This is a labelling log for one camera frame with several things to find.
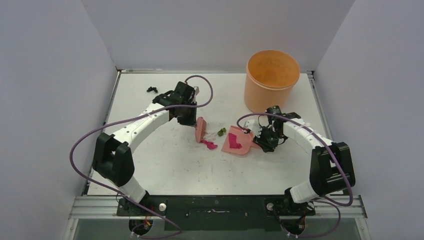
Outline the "black paper scrap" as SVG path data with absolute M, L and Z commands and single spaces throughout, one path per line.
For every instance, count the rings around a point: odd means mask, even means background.
M 159 91 L 158 91 L 158 89 L 157 89 L 156 87 L 154 87 L 154 86 L 150 86 L 150 87 L 146 90 L 146 92 L 147 92 L 147 93 L 154 92 L 155 94 L 157 94 Z

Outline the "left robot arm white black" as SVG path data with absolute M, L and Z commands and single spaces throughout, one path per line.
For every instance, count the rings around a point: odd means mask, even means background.
M 97 137 L 93 169 L 131 199 L 129 208 L 136 215 L 149 210 L 149 201 L 148 192 L 134 176 L 133 152 L 157 128 L 174 118 L 180 125 L 196 126 L 198 94 L 197 86 L 180 81 L 174 90 L 157 95 L 138 120 L 130 121 L 112 134 L 103 132 Z

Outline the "pink plastic dustpan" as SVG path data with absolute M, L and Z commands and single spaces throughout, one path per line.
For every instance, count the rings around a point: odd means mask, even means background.
M 260 148 L 259 145 L 254 143 L 254 137 L 255 135 L 252 132 L 245 133 L 240 127 L 231 125 L 227 131 L 221 151 L 245 157 L 248 155 L 251 148 Z

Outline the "pink plastic hand brush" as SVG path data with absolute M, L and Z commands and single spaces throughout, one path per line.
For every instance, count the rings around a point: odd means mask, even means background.
M 204 140 L 204 136 L 206 135 L 207 131 L 207 122 L 202 116 L 199 116 L 196 120 L 196 127 L 195 127 L 195 140 L 197 143 L 200 143 Z

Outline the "magenta paper scrap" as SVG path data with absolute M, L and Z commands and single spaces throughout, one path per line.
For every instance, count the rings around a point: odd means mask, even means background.
M 228 144 L 230 149 L 241 149 L 242 145 L 237 142 L 237 136 L 234 133 L 228 134 Z
M 214 142 L 212 142 L 212 141 L 201 140 L 201 141 L 200 141 L 200 143 L 202 143 L 202 144 L 206 145 L 206 147 L 207 147 L 209 150 L 215 150 L 215 149 L 218 147 L 218 146 L 217 146 Z

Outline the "green paper scrap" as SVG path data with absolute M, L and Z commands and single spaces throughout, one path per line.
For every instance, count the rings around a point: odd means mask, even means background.
M 226 134 L 226 132 L 227 132 L 226 128 L 225 128 L 225 127 L 223 127 L 223 128 L 221 128 L 221 129 L 217 132 L 217 135 L 218 135 L 219 137 L 222 137 L 222 136 L 224 136 L 224 135 Z

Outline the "white paper scrap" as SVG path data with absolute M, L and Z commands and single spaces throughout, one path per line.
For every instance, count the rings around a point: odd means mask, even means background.
M 215 141 L 217 138 L 218 133 L 217 132 L 208 132 L 205 136 L 204 139 L 207 141 Z

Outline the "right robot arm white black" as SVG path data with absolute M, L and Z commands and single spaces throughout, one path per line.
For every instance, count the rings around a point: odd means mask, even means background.
M 267 153 L 291 139 L 311 156 L 308 179 L 284 192 L 282 207 L 286 213 L 294 215 L 309 201 L 333 192 L 348 190 L 352 194 L 356 179 L 346 143 L 315 133 L 297 113 L 282 113 L 277 105 L 267 108 L 265 114 L 268 124 L 259 126 L 255 144 Z

